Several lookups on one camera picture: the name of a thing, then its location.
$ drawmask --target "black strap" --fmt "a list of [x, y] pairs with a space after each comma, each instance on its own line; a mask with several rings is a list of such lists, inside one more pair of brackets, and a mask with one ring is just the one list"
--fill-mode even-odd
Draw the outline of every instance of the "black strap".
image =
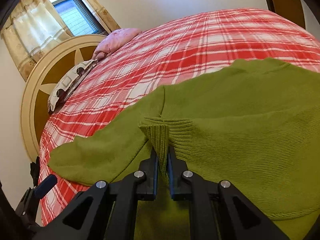
[[40, 158], [36, 159], [36, 163], [30, 163], [30, 175], [33, 179], [33, 186], [38, 186], [39, 176], [40, 176]]

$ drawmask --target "metal bolt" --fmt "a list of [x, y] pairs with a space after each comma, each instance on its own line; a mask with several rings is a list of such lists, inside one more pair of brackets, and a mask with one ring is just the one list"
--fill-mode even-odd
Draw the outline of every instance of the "metal bolt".
[[107, 185], [106, 182], [103, 180], [100, 180], [96, 183], [97, 188], [104, 188], [106, 185]]
[[193, 176], [193, 172], [192, 171], [184, 171], [183, 172], [183, 176], [190, 178]]
[[228, 180], [223, 180], [220, 182], [221, 186], [223, 187], [230, 187], [231, 183]]
[[135, 176], [136, 178], [141, 178], [141, 177], [143, 177], [143, 175], [144, 175], [144, 172], [143, 172], [143, 171], [136, 171], [136, 172], [134, 173], [134, 176]]

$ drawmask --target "ribbed sweater cuff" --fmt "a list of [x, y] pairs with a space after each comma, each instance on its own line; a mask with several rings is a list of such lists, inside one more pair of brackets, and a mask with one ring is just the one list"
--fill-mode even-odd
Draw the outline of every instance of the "ribbed sweater cuff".
[[189, 119], [144, 118], [139, 128], [155, 149], [163, 175], [166, 173], [169, 145], [174, 146], [177, 156], [190, 152], [192, 122]]

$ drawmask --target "sheer curtain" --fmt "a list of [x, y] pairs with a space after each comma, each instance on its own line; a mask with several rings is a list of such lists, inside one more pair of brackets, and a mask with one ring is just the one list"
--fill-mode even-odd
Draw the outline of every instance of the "sheer curtain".
[[89, 8], [90, 12], [94, 15], [94, 17], [100, 22], [102, 27], [104, 27], [108, 33], [120, 29], [120, 26], [109, 14], [106, 8], [104, 8], [97, 0], [82, 1], [87, 6], [87, 8]]
[[46, 52], [72, 36], [49, 0], [21, 0], [1, 30], [24, 80]]

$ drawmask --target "door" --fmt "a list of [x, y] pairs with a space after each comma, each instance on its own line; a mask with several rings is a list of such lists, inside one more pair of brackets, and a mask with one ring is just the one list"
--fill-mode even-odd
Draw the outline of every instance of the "door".
[[272, 0], [276, 14], [306, 28], [300, 0]]

